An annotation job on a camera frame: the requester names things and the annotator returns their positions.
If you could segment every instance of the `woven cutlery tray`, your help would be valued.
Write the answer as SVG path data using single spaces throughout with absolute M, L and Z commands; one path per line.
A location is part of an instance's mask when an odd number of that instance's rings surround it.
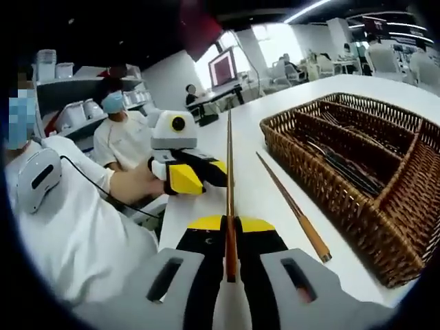
M 270 153 L 387 287 L 416 278 L 440 239 L 440 127 L 399 107 L 336 93 L 261 121 Z M 380 187 L 356 186 L 311 145 Z

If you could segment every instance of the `chopsticks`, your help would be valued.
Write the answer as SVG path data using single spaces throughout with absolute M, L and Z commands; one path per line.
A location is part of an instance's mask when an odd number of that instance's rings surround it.
M 234 214 L 234 162 L 232 153 L 232 124 L 231 111 L 228 112 L 228 156 L 227 156 L 227 181 L 226 186 L 226 279 L 235 282 L 237 273 L 237 244 L 235 238 Z
M 325 245 L 324 241 L 321 239 L 319 234 L 316 232 L 315 228 L 312 226 L 308 218 L 303 214 L 301 209 L 298 207 L 298 205 L 295 203 L 294 199 L 290 194 L 287 192 L 287 189 L 284 187 L 284 185 L 280 182 L 280 180 L 277 178 L 275 173 L 270 169 L 270 167 L 267 165 L 265 160 L 260 156 L 258 152 L 256 152 L 256 155 L 260 159 L 260 162 L 265 167 L 266 171 L 269 173 L 270 177 L 274 181 L 276 187 L 280 190 L 281 195 L 284 197 L 287 204 L 289 204 L 291 210 L 295 214 L 295 217 L 298 219 L 298 222 L 300 223 L 302 229 L 304 230 L 304 233 L 306 234 L 307 238 L 309 239 L 310 243 L 312 244 L 313 248 L 315 249 L 316 253 L 318 254 L 319 258 L 323 263 L 326 263 L 331 259 L 331 254 L 329 248 Z

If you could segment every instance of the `computer screen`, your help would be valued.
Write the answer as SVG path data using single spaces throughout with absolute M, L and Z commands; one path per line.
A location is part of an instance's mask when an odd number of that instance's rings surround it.
M 237 79 L 234 53 L 228 48 L 208 63 L 213 87 L 224 85 Z

